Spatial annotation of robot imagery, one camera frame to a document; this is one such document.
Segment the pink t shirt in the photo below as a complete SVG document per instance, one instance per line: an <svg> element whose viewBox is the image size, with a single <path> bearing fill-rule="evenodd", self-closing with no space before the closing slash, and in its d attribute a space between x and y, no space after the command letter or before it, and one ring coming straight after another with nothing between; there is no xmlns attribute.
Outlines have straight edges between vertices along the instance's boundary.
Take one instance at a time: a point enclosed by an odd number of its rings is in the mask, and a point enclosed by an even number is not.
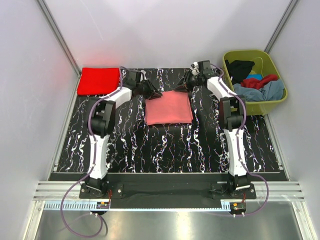
<svg viewBox="0 0 320 240"><path fill-rule="evenodd" d="M187 92L165 91L160 98L145 101L147 125L191 124L192 108Z"/></svg>

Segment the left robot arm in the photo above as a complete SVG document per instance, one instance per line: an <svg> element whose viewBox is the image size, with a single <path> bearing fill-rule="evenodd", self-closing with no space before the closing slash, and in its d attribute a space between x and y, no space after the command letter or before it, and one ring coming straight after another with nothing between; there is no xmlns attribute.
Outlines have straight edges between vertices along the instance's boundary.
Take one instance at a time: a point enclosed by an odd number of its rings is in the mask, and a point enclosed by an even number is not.
<svg viewBox="0 0 320 240"><path fill-rule="evenodd" d="M90 140L90 162L88 173L81 180L82 193L103 198L111 193L107 182L107 144L116 124L116 110L135 96L146 100L162 97L162 93L148 80L141 70L121 67L120 85L107 95L89 100L87 128Z"/></svg>

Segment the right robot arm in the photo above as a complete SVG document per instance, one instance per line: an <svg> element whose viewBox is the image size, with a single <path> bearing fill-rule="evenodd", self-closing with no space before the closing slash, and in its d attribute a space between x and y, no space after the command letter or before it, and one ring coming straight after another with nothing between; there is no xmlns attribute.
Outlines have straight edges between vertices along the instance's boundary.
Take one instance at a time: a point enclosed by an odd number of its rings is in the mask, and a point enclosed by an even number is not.
<svg viewBox="0 0 320 240"><path fill-rule="evenodd" d="M243 144L247 117L245 99L224 83L224 72L217 75L212 66L209 60L192 63L174 90L188 93L193 91L194 87L205 86L219 100L218 121L224 131L229 154L228 180L220 194L243 199L251 186Z"/></svg>

